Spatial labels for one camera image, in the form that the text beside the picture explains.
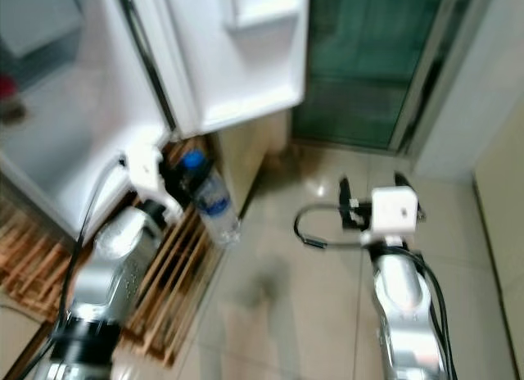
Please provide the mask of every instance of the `glass door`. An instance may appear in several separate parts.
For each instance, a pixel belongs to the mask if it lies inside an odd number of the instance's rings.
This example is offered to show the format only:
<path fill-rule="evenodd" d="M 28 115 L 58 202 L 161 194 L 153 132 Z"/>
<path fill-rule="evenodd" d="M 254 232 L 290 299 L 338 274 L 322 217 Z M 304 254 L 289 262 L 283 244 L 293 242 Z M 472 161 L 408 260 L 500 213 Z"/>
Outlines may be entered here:
<path fill-rule="evenodd" d="M 311 0 L 294 137 L 391 148 L 402 137 L 395 127 L 404 131 L 417 111 L 455 1 Z"/>

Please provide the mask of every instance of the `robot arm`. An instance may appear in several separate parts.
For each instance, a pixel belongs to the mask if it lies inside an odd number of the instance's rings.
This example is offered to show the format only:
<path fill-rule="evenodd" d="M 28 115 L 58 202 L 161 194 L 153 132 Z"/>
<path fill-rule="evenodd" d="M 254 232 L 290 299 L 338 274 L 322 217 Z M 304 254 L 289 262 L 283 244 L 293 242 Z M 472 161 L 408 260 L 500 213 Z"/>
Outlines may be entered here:
<path fill-rule="evenodd" d="M 142 203 L 120 212 L 96 236 L 93 254 L 79 271 L 64 328 L 36 379 L 108 380 L 120 331 L 138 287 L 163 240 L 180 221 L 182 207 L 167 193 L 155 147 L 126 152 L 129 180 Z"/>
<path fill-rule="evenodd" d="M 374 270 L 374 304 L 380 318 L 377 336 L 387 380 L 456 379 L 442 291 L 422 257 L 408 249 L 417 222 L 424 220 L 425 214 L 404 176 L 395 174 L 395 185 L 373 189 L 371 201 L 358 201 L 350 197 L 349 182 L 343 179 L 340 205 L 302 208 L 295 219 L 295 234 L 317 249 L 362 247 L 368 251 Z M 338 210 L 343 228 L 362 232 L 360 241 L 329 242 L 302 233 L 300 219 L 314 209 Z M 435 288 L 440 324 L 424 273 Z"/>

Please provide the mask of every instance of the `wooden rack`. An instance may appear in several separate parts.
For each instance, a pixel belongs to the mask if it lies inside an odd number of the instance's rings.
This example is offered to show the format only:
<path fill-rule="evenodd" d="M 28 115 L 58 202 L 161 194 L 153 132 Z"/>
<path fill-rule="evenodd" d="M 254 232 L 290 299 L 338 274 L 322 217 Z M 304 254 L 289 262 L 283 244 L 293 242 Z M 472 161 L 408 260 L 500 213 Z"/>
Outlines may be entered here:
<path fill-rule="evenodd" d="M 169 163 L 194 147 L 205 151 L 200 138 L 175 144 L 169 149 Z M 137 201 L 134 198 L 124 205 Z M 69 264 L 66 242 L 42 228 L 32 212 L 0 195 L 0 282 L 11 298 L 49 322 L 56 318 Z M 84 248 L 75 272 L 88 258 L 90 245 Z M 122 332 L 120 347 L 171 366 L 222 253 L 189 206 L 183 220 L 165 232 L 138 290 L 137 307 Z"/>

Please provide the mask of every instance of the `black cable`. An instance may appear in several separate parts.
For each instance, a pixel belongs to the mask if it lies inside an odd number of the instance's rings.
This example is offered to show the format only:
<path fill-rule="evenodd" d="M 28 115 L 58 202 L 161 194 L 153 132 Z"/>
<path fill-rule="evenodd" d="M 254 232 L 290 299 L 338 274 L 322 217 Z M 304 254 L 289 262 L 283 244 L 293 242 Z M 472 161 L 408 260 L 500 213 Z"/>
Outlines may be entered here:
<path fill-rule="evenodd" d="M 333 249 L 362 249 L 360 242 L 330 242 L 323 238 L 315 237 L 314 235 L 303 234 L 299 228 L 300 220 L 305 214 L 311 212 L 312 210 L 338 210 L 344 212 L 353 210 L 353 208 L 350 206 L 337 206 L 335 204 L 327 203 L 316 203 L 301 208 L 296 213 L 293 231 L 295 232 L 295 235 L 302 241 L 302 243 L 316 247 L 318 249 L 326 249 L 327 247 L 331 247 Z"/>
<path fill-rule="evenodd" d="M 75 241 L 75 244 L 71 251 L 71 258 L 69 264 L 67 265 L 67 270 L 65 272 L 66 276 L 64 277 L 64 282 L 62 284 L 60 304 L 58 306 L 58 316 L 56 318 L 55 326 L 53 327 L 53 330 L 47 337 L 46 342 L 43 344 L 42 347 L 40 347 L 33 359 L 25 366 L 24 370 L 19 375 L 17 380 L 23 380 L 27 377 L 31 370 L 33 370 L 34 366 L 36 366 L 36 364 L 46 355 L 49 349 L 51 349 L 51 347 L 54 345 L 56 337 L 61 334 L 61 330 L 63 329 L 64 323 L 66 321 L 65 307 L 67 303 L 67 293 L 69 291 L 70 281 L 73 276 L 73 271 L 75 269 L 76 262 L 78 261 L 79 254 L 82 251 L 82 247 L 84 246 L 85 233 L 89 226 L 91 216 L 93 215 L 94 206 L 97 204 L 97 199 L 100 195 L 100 191 L 103 188 L 103 184 L 106 182 L 106 179 L 109 176 L 110 172 L 118 164 L 121 164 L 121 158 L 110 161 L 110 163 L 108 163 L 106 167 L 104 167 L 102 172 L 98 175 L 93 191 L 91 192 L 88 209 L 86 210 L 84 221 L 82 223 L 82 227 L 80 228 L 79 237 Z"/>
<path fill-rule="evenodd" d="M 309 206 L 305 206 L 301 208 L 295 217 L 295 222 L 293 224 L 293 231 L 295 232 L 295 235 L 305 244 L 310 245 L 312 247 L 316 247 L 319 249 L 327 249 L 327 248 L 334 248 L 334 249 L 368 249 L 368 247 L 362 247 L 360 242 L 329 242 L 321 237 L 315 237 L 311 235 L 304 234 L 300 231 L 299 225 L 300 220 L 302 217 L 312 210 L 338 210 L 340 211 L 351 211 L 354 210 L 351 206 L 337 206 L 335 204 L 326 204 L 326 203 L 317 203 L 312 204 Z M 387 249 L 381 248 L 381 254 L 391 254 L 391 255 L 401 255 L 406 256 L 411 259 L 416 265 L 424 269 L 425 273 L 429 276 L 429 279 L 431 281 L 431 284 L 434 287 L 435 294 L 437 301 L 439 303 L 439 310 L 440 310 L 440 325 L 438 323 L 438 320 L 436 318 L 435 313 L 435 307 L 433 304 L 431 304 L 430 312 L 431 312 L 431 320 L 434 323 L 434 327 L 436 329 L 436 335 L 439 339 L 439 342 L 442 345 L 442 350 L 444 351 L 445 356 L 445 372 L 449 380 L 457 380 L 457 374 L 455 372 L 454 367 L 454 361 L 453 361 L 453 355 L 451 351 L 451 341 L 449 337 L 449 327 L 448 327 L 448 316 L 447 311 L 445 307 L 445 300 L 444 300 L 444 294 L 442 293 L 442 290 L 440 288 L 440 284 L 429 267 L 424 260 L 420 259 L 417 255 L 412 253 L 411 251 L 403 248 L 403 247 L 390 247 Z"/>

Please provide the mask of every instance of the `water bottle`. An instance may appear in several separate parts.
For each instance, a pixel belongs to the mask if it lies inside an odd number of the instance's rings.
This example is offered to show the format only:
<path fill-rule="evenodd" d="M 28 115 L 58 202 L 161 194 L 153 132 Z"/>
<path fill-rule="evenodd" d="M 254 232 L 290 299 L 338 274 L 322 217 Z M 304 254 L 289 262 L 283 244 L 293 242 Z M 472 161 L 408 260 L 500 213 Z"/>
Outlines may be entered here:
<path fill-rule="evenodd" d="M 211 239 L 222 247 L 238 241 L 240 222 L 228 189 L 219 173 L 202 152 L 193 150 L 183 156 L 187 171 L 187 189 L 200 213 Z"/>

